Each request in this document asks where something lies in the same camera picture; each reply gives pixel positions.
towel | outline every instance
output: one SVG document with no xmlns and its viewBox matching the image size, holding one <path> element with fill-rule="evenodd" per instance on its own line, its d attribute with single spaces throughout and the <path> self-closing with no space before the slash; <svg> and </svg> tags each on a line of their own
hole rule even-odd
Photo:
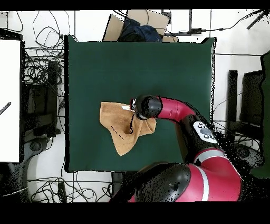
<svg viewBox="0 0 270 224">
<path fill-rule="evenodd" d="M 152 134 L 156 128 L 154 118 L 139 120 L 133 116 L 133 111 L 123 109 L 122 106 L 129 108 L 129 105 L 117 102 L 102 102 L 100 107 L 100 123 L 111 133 L 115 149 L 120 156 L 133 148 L 139 136 Z"/>
</svg>

green tabletop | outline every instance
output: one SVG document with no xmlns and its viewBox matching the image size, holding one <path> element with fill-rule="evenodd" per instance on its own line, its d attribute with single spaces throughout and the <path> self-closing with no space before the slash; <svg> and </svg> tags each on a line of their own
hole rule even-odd
<svg viewBox="0 0 270 224">
<path fill-rule="evenodd" d="M 160 95 L 189 102 L 209 120 L 213 43 L 76 42 L 68 36 L 68 171 L 138 171 L 153 162 L 183 162 L 167 120 L 157 120 L 153 134 L 119 156 L 99 122 L 100 104 Z"/>
<path fill-rule="evenodd" d="M 270 51 L 261 56 L 264 80 L 263 91 L 263 155 L 265 163 L 252 169 L 251 174 L 257 178 L 270 178 Z"/>
</svg>

backpack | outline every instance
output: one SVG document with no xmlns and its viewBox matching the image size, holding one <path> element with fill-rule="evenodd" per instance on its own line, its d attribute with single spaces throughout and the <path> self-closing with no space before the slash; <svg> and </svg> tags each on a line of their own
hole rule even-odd
<svg viewBox="0 0 270 224">
<path fill-rule="evenodd" d="M 162 38 L 152 26 L 140 26 L 140 23 L 137 21 L 127 18 L 124 22 L 122 33 L 117 41 L 162 43 Z"/>
</svg>

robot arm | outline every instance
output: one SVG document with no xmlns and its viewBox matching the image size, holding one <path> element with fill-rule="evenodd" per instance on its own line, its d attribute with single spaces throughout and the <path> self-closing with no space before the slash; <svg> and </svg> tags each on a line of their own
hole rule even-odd
<svg viewBox="0 0 270 224">
<path fill-rule="evenodd" d="M 221 150 L 205 122 L 190 106 L 180 100 L 139 96 L 131 100 L 130 108 L 139 119 L 161 118 L 175 123 L 178 143 L 183 158 L 186 158 L 185 162 L 192 163 L 195 156 L 205 149 Z"/>
<path fill-rule="evenodd" d="M 140 96 L 131 100 L 130 108 L 139 119 L 161 118 L 175 123 L 182 157 L 188 164 L 156 164 L 143 169 L 111 202 L 239 199 L 240 176 L 198 112 L 180 100 L 158 96 Z"/>
</svg>

